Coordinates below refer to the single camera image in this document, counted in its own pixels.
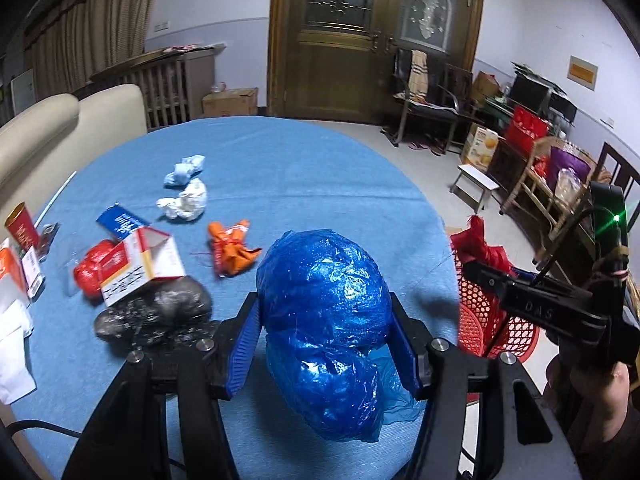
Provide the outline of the person's right hand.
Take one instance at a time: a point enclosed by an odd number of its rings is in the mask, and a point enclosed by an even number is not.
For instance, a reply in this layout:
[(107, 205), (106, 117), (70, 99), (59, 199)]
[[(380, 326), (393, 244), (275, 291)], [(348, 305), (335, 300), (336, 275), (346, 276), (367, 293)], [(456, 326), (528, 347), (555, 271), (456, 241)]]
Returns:
[(564, 432), (574, 453), (590, 452), (623, 428), (629, 405), (628, 366), (616, 363), (603, 374), (562, 367), (559, 356), (547, 366), (544, 400), (555, 415), (567, 416)]

